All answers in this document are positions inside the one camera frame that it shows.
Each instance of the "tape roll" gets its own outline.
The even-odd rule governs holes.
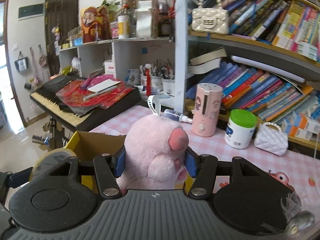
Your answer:
[[[55,149],[41,156],[33,166],[29,181],[39,177],[58,163],[62,162],[66,158],[69,158],[70,156],[76,156],[76,154],[66,148]]]

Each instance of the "white card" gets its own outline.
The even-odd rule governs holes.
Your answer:
[[[113,81],[111,79],[107,79],[99,84],[94,85],[93,87],[88,88],[88,91],[98,93],[106,88],[112,87],[116,84],[120,83],[120,81]]]

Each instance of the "pink checkered tablecloth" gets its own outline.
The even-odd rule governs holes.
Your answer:
[[[96,127],[91,132],[125,135],[133,123],[148,114],[151,114],[149,108],[134,106]],[[181,125],[189,136],[189,146],[198,155],[214,155],[220,161],[231,161],[232,157],[241,156],[278,178],[283,184],[294,187],[304,204],[320,204],[320,194],[316,185],[317,181],[320,184],[320,160],[292,151],[288,151],[284,156],[280,157],[256,148],[253,145],[253,141],[246,149],[234,149],[225,142],[225,132],[223,130],[217,129],[214,136],[206,138],[195,135],[191,131],[191,124],[181,123]],[[228,181],[228,177],[218,176],[214,192],[223,187]]]

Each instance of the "white quilted handbag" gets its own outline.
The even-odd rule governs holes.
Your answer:
[[[204,0],[199,0],[199,7],[192,10],[191,28],[196,32],[228,34],[228,11],[224,10],[221,0],[216,0],[219,8],[202,8]]]
[[[276,127],[277,130],[269,128],[268,125]],[[279,125],[265,122],[259,125],[254,146],[275,155],[283,156],[288,149],[288,135],[282,132]]]

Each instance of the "green lid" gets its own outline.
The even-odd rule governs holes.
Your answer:
[[[257,124],[257,117],[249,111],[234,109],[230,113],[230,119],[237,125],[244,128],[252,128]]]

